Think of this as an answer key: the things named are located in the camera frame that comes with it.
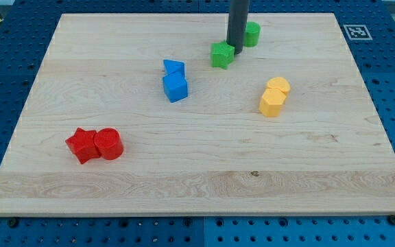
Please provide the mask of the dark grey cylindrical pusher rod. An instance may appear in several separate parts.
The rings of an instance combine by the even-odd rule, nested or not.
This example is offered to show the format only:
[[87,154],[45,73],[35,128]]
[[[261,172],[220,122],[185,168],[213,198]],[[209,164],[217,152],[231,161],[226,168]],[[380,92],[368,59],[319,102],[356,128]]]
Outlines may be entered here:
[[250,0],[232,0],[230,2],[226,42],[235,48],[235,54],[240,54],[243,51],[249,7]]

